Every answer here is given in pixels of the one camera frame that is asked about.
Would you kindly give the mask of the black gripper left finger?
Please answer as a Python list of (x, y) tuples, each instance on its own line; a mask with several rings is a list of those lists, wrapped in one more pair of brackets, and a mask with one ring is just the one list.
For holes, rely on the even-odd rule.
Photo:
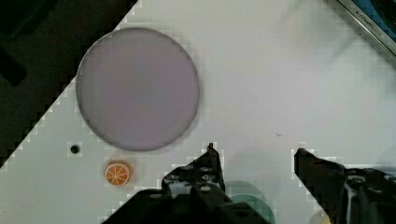
[(199, 158), (167, 174), (162, 180), (162, 189), (176, 198), (180, 194), (189, 194), (195, 185), (202, 184), (213, 184), (225, 190), (219, 153), (213, 143), (208, 144)]

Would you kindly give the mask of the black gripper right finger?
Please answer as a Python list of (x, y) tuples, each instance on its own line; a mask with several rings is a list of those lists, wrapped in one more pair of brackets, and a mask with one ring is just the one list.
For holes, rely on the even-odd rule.
[(294, 154), (294, 173), (331, 224), (396, 224), (393, 175), (374, 168), (346, 168), (304, 148)]

